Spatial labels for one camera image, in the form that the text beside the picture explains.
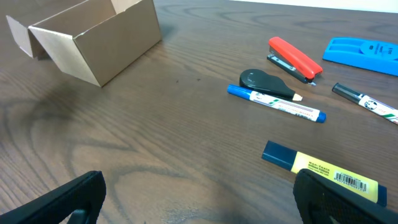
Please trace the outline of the yellow highlighter with blue cap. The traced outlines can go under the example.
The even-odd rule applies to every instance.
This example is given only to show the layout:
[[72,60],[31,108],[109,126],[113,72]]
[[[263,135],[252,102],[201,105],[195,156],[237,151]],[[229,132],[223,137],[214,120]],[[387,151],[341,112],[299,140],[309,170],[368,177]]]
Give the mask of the yellow highlighter with blue cap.
[[294,174],[302,169],[309,169],[378,205],[387,205],[387,188],[377,181],[275,142],[267,142],[262,159]]

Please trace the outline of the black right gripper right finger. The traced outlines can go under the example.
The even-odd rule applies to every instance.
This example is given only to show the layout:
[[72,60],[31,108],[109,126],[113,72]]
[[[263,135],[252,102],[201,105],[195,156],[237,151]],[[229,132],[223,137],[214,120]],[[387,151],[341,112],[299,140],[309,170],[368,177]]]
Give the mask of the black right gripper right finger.
[[397,224],[397,213],[382,207],[320,175],[302,169],[293,195],[301,219],[316,223]]

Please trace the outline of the brown cardboard box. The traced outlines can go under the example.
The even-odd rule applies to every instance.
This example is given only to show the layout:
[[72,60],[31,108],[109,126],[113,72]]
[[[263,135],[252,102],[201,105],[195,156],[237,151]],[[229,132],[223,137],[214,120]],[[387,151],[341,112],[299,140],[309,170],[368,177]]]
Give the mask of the brown cardboard box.
[[153,0],[24,1],[6,16],[29,57],[48,54],[66,74],[104,86],[162,39]]

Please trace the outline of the blue plastic holder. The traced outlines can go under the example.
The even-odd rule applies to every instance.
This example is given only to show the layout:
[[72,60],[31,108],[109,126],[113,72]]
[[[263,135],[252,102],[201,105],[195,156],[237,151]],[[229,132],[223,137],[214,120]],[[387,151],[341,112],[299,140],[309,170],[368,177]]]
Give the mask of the blue plastic holder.
[[397,44],[353,37],[334,37],[323,60],[397,76]]

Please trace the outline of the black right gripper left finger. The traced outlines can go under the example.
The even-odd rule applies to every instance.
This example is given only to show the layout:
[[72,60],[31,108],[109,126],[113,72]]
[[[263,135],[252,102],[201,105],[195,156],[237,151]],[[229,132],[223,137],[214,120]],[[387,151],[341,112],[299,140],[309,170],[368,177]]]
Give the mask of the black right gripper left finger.
[[101,171],[92,170],[1,215],[1,223],[68,223],[97,222],[106,197]]

